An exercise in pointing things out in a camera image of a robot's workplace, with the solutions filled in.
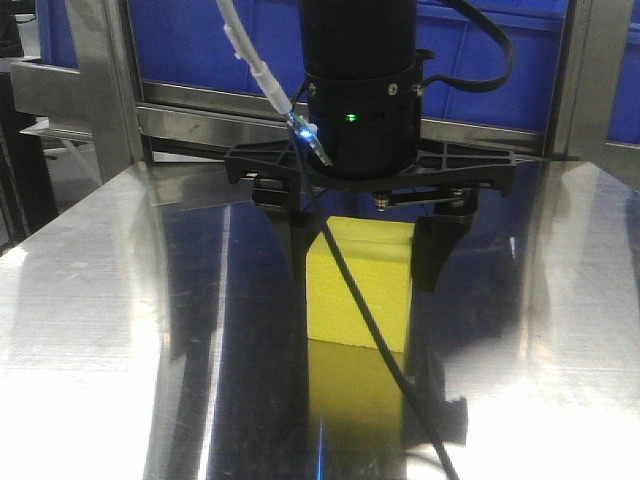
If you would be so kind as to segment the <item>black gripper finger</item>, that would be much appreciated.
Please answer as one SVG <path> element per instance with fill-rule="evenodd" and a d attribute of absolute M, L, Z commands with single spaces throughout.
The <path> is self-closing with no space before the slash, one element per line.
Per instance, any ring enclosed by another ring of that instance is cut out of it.
<path fill-rule="evenodd" d="M 478 192 L 465 192 L 461 198 L 436 203 L 432 215 L 416 221 L 411 244 L 411 279 L 415 289 L 436 290 L 445 263 L 471 230 L 478 200 Z"/>
<path fill-rule="evenodd" d="M 252 201 L 271 221 L 295 280 L 306 278 L 306 255 L 318 235 L 315 216 L 301 207 L 298 181 L 256 177 Z"/>

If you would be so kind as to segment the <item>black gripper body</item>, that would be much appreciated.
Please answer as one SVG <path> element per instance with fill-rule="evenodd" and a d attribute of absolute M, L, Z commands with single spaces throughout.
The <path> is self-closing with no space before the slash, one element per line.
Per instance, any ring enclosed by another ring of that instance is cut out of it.
<path fill-rule="evenodd" d="M 512 152 L 421 139 L 421 76 L 419 64 L 366 79 L 308 74 L 308 115 L 317 130 L 299 130 L 293 140 L 228 149 L 228 180 L 236 183 L 252 174 L 295 184 L 303 160 L 311 182 L 331 190 L 488 188 L 509 194 L 516 167 Z"/>

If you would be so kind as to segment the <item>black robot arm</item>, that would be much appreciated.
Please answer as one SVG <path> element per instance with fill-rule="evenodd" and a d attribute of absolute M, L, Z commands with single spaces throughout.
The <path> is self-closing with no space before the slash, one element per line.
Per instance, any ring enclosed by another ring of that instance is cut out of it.
<path fill-rule="evenodd" d="M 368 193 L 376 208 L 431 205 L 411 244 L 411 277 L 423 291 L 469 232 L 483 189 L 510 193 L 516 162 L 495 150 L 421 136 L 423 74 L 433 54 L 416 45 L 413 1 L 303 1 L 299 5 L 306 114 L 284 93 L 230 1 L 219 5 L 237 56 L 282 116 L 284 141 L 238 145 L 228 179 L 254 175 L 253 202 L 271 218 L 296 272 L 310 245 L 312 215 L 300 196 L 315 188 Z"/>

